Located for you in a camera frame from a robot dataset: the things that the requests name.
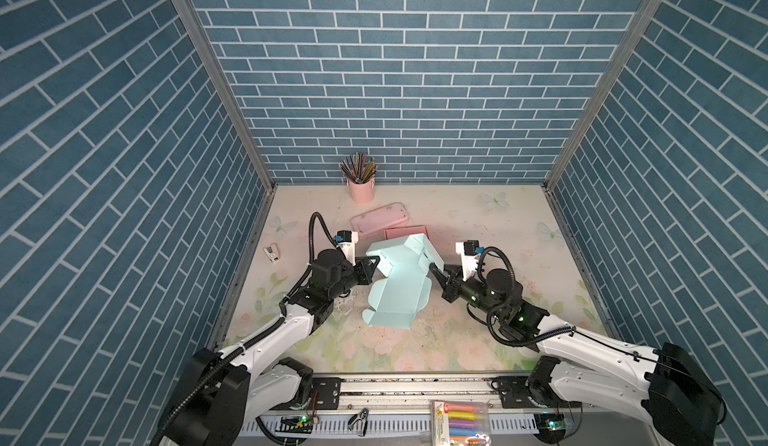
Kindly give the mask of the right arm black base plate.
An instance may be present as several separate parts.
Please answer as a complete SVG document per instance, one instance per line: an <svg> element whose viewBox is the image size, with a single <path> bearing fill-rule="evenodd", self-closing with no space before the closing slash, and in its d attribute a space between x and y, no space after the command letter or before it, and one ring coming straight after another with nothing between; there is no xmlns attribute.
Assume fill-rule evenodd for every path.
<svg viewBox="0 0 768 446"><path fill-rule="evenodd" d="M552 399L545 384L524 375L498 376L490 381L503 409L546 408Z"/></svg>

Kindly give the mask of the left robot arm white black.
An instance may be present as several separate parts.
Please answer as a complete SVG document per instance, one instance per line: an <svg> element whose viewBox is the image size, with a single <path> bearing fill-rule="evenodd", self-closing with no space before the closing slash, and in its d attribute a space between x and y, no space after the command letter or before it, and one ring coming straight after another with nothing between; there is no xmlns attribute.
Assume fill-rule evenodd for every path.
<svg viewBox="0 0 768 446"><path fill-rule="evenodd" d="M151 444L169 439L177 445L231 445L247 418L304 402L312 371L284 352L325 322L336 299L371 284L380 260L377 255L349 259L339 248L321 251L282 298L271 323L234 345L193 355Z"/></svg>

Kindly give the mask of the right small circuit board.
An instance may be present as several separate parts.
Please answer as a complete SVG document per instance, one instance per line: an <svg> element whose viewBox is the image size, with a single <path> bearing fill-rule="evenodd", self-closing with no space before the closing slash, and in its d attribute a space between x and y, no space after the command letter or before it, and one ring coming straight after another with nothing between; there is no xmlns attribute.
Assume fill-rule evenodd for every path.
<svg viewBox="0 0 768 446"><path fill-rule="evenodd" d="M534 437L547 445L558 445L567 435L567 421L562 414L536 414Z"/></svg>

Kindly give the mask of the pink pencil cup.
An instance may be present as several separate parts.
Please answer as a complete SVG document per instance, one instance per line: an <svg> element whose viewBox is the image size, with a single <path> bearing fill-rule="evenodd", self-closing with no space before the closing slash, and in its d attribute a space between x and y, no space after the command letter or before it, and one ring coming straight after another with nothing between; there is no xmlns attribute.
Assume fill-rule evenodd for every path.
<svg viewBox="0 0 768 446"><path fill-rule="evenodd" d="M368 182L358 183L347 180L347 187L351 200L356 204L368 204L374 200L375 178L372 177Z"/></svg>

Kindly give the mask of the small circuit board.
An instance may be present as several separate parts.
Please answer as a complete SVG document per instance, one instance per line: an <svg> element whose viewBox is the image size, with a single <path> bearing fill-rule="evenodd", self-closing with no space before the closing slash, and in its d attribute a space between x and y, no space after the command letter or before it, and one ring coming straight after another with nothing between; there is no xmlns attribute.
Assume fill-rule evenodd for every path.
<svg viewBox="0 0 768 446"><path fill-rule="evenodd" d="M276 432L280 435L309 435L314 430L314 419L307 415L281 416Z"/></svg>
<svg viewBox="0 0 768 446"><path fill-rule="evenodd" d="M567 421L562 414L536 414L534 437L547 445L558 445L567 435Z"/></svg>

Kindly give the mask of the pink paper box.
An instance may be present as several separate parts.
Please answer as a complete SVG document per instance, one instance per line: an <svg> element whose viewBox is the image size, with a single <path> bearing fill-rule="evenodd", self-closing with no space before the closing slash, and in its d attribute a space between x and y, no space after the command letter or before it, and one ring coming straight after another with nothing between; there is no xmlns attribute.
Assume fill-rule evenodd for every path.
<svg viewBox="0 0 768 446"><path fill-rule="evenodd" d="M429 236L428 228L424 225L408 225L408 226L386 228L386 230L384 231L384 234L385 234L386 240L410 236L414 234L424 234L425 236Z"/></svg>

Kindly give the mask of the pink pencil case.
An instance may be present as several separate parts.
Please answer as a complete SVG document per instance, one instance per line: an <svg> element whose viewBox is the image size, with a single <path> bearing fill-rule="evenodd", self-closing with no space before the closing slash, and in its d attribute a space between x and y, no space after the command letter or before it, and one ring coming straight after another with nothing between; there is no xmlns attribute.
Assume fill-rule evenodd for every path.
<svg viewBox="0 0 768 446"><path fill-rule="evenodd" d="M393 202L354 216L350 220L351 229L360 239L370 238L383 233L386 229L404 226L410 215L402 202Z"/></svg>

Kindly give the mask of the light blue paper box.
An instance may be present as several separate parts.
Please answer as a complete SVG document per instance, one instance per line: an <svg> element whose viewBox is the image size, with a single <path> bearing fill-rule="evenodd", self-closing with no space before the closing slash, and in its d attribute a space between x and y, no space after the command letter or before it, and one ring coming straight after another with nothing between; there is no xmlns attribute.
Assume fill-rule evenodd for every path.
<svg viewBox="0 0 768 446"><path fill-rule="evenodd" d="M383 277L371 286L363 320L370 326L410 329L429 301L430 266L442 269L442 257L423 233L375 242L367 255L380 259L377 270Z"/></svg>

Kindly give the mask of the black metal clip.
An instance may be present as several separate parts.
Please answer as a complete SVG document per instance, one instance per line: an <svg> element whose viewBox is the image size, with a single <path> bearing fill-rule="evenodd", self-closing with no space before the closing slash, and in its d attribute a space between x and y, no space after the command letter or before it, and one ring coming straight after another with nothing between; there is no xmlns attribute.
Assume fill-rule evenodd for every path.
<svg viewBox="0 0 768 446"><path fill-rule="evenodd" d="M358 437L365 437L368 430L369 409L363 408L347 421L347 429Z"/></svg>

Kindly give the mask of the aluminium front rail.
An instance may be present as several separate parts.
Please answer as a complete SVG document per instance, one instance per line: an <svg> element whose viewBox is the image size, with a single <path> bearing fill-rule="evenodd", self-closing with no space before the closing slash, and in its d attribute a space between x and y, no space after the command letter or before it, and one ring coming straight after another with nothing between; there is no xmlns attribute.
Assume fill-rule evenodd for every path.
<svg viewBox="0 0 768 446"><path fill-rule="evenodd" d="M641 421L651 421L643 407L648 399L646 386L632 386L620 379L563 362L555 365L550 372L539 368L530 375L511 375L524 375L541 381L547 386L552 399L551 407L522 409L556 410L592 405ZM495 377L469 373L414 377L401 374L342 375L337 410L351 411L365 407L372 411L415 410L431 401L472 401L501 410L499 396L490 387L490 381ZM267 404L267 393L277 391L283 383L273 381L269 373L263 374L256 381L257 391L249 395L248 403L259 405L265 411L292 408L297 399L273 406Z"/></svg>

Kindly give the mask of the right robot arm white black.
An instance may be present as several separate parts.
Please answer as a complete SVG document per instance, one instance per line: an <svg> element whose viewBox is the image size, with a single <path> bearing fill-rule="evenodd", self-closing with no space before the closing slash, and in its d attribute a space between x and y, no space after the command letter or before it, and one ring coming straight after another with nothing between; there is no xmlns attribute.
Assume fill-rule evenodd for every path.
<svg viewBox="0 0 768 446"><path fill-rule="evenodd" d="M483 277L457 265L429 270L443 298L464 300L497 343L539 353L526 381L535 404L590 404L649 424L673 445L714 443L727 405L685 349L631 344L571 324L525 300L507 269Z"/></svg>

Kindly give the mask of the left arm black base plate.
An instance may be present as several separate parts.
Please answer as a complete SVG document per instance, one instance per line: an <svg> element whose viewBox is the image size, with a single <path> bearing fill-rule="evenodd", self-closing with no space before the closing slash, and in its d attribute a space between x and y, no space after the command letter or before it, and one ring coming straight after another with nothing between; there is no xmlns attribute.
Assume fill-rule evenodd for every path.
<svg viewBox="0 0 768 446"><path fill-rule="evenodd" d="M297 390L297 401L293 409L300 410L337 410L341 396L342 379L340 377L313 377L303 379Z"/></svg>

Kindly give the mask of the small white pencil sharpener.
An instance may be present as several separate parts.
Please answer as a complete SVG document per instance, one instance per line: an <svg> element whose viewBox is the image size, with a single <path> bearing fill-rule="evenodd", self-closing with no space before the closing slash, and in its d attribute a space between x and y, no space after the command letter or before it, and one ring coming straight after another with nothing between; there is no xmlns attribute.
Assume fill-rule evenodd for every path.
<svg viewBox="0 0 768 446"><path fill-rule="evenodd" d="M276 243L269 244L263 248L268 260L272 263L277 262L280 259L280 251Z"/></svg>

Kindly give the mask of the bundle of coloured pencils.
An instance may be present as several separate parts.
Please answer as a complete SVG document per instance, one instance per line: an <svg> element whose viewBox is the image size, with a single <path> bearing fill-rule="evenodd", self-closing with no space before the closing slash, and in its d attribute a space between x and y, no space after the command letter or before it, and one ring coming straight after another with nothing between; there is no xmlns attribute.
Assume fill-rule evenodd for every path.
<svg viewBox="0 0 768 446"><path fill-rule="evenodd" d="M343 158L339 166L346 179L353 184L366 184L374 180L378 172L374 158L365 152L356 152Z"/></svg>

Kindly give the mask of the left small circuit board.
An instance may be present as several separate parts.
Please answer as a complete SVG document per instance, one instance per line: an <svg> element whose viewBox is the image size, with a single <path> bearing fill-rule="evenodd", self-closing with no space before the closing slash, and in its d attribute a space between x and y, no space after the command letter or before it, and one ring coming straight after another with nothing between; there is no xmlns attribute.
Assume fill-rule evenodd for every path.
<svg viewBox="0 0 768 446"><path fill-rule="evenodd" d="M281 416L276 432L280 435L309 435L314 430L314 419L307 415Z"/></svg>

